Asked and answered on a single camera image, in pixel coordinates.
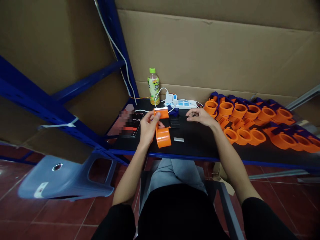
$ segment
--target person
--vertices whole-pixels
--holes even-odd
[[[190,109],[187,121],[199,122],[213,132],[229,183],[242,207],[246,238],[297,239],[252,186],[246,169],[219,123],[203,108]],[[144,159],[153,141],[160,114],[148,112],[141,120],[137,150],[117,186],[112,207],[92,240],[131,240],[136,233],[131,208]],[[224,232],[194,161],[162,159],[153,173],[148,197],[138,221],[136,239],[230,239]]]

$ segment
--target chair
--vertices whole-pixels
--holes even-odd
[[[45,156],[23,180],[18,190],[21,198],[77,200],[112,194],[110,186],[116,161],[112,161],[105,183],[89,179],[92,164],[101,155],[92,153],[83,163],[74,163],[54,156]]]
[[[156,160],[153,162],[150,171],[142,171],[141,181],[140,181],[140,204],[139,204],[139,215],[144,206],[144,203],[147,200],[147,192],[151,181],[152,174],[157,170],[160,164],[160,160]],[[214,203],[214,199],[216,197],[217,190],[220,193],[221,203],[223,207],[224,216],[226,218],[227,227],[229,230],[229,235],[231,239],[235,240],[244,240],[237,216],[234,212],[229,194],[227,192],[226,186],[224,183],[217,181],[207,181],[204,178],[204,171],[202,167],[197,166],[198,172],[200,174],[200,178],[202,179],[208,196],[212,202]]]

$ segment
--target plastic bottle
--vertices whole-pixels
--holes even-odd
[[[157,96],[157,99],[155,99],[156,95],[159,92],[159,78],[156,75],[156,69],[155,68],[149,68],[149,71],[151,75],[148,77],[148,85],[149,85],[149,91],[150,91],[150,102],[152,105],[154,105],[154,102],[156,102],[156,105],[160,103],[160,96]]]

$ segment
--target red tile floor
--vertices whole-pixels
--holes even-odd
[[[0,146],[2,155],[21,157],[24,149]],[[27,160],[38,162],[43,156],[34,153]],[[149,170],[154,159],[148,158],[145,169]],[[213,163],[197,161],[204,168],[206,179],[212,176]],[[103,181],[103,170],[109,162],[103,159],[96,161],[90,178]],[[61,239],[89,240],[98,224],[108,213],[113,195],[96,197],[75,202],[63,200],[30,200],[20,199],[17,190],[23,178],[32,169],[31,165],[0,160],[0,236],[1,239]],[[113,177],[117,186],[126,167],[118,165]],[[284,171],[285,169],[246,166],[248,175]],[[312,239],[316,227],[320,226],[320,184],[300,184],[297,177],[279,177],[252,180],[253,186],[269,204],[279,218],[297,235],[299,239]],[[132,209],[136,224],[139,211],[139,191],[137,189]],[[244,231],[242,211],[236,196],[231,201]],[[224,230],[228,233],[224,220],[220,198],[215,201],[215,208]]]

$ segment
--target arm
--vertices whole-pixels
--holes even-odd
[[[141,120],[139,145],[114,192],[112,205],[117,205],[119,203],[130,204],[130,201],[134,198],[142,166],[147,155],[148,148],[153,140],[156,125],[159,124],[160,128],[164,127],[164,125],[159,121],[159,118],[160,113],[154,117],[153,111],[151,111],[148,112]]]
[[[224,135],[219,123],[203,108],[192,108],[187,112],[186,116],[188,116],[187,121],[200,122],[212,130],[218,147],[220,162],[228,176],[228,181],[237,194],[240,204],[242,205],[243,201],[249,197],[256,197],[262,200],[252,186],[241,158]]]

